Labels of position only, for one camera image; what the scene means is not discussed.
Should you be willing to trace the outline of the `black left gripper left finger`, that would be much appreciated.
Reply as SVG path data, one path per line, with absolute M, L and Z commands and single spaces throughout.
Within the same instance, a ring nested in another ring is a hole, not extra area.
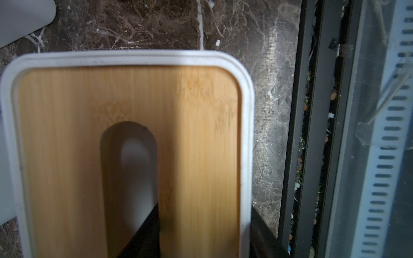
M 118 258 L 160 258 L 159 205 L 156 204 Z

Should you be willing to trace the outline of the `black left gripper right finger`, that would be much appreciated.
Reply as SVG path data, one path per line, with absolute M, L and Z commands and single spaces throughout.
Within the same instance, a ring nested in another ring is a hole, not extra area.
M 280 241 L 274 236 L 270 228 L 251 207 L 250 226 L 250 258 L 288 258 L 289 254 Z

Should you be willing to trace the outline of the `white box bamboo lid front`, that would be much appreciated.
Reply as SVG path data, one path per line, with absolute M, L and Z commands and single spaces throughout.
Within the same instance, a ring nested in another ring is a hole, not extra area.
M 249 256 L 254 89 L 234 57 L 26 54 L 1 109 L 24 257 L 118 257 L 152 211 L 164 258 Z

